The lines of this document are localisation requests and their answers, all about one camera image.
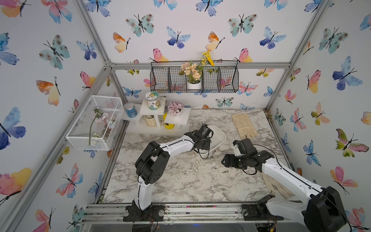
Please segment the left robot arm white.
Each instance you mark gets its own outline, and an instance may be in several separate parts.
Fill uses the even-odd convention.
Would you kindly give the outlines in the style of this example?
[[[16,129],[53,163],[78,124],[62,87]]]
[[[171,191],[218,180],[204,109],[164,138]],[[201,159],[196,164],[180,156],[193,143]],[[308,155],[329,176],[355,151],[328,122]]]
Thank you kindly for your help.
[[[152,205],[154,184],[162,177],[168,161],[179,154],[200,150],[210,150],[214,132],[206,124],[198,130],[185,133],[182,137],[168,143],[150,142],[135,162],[138,176],[138,193],[133,204],[141,211]]]

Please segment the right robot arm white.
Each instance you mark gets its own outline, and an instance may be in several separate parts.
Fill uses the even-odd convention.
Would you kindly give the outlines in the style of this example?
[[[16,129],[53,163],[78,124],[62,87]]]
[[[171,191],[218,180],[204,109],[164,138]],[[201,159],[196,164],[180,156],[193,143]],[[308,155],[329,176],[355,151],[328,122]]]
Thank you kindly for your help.
[[[234,154],[226,154],[221,163],[227,168],[246,170],[272,177],[292,192],[299,202],[269,199],[268,212],[307,227],[311,232],[337,232],[349,223],[337,190],[324,188],[284,166],[267,150],[257,151],[250,139],[233,142]]]

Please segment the white plastic storage box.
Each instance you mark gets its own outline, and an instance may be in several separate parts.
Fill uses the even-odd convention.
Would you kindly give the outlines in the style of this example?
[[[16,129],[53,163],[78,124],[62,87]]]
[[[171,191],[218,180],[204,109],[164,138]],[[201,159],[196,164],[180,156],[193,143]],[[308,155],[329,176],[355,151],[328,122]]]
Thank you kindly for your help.
[[[226,134],[215,125],[208,125],[208,128],[213,131],[210,133],[210,148],[200,149],[200,155],[203,159],[206,159],[212,152],[219,148],[227,139]]]

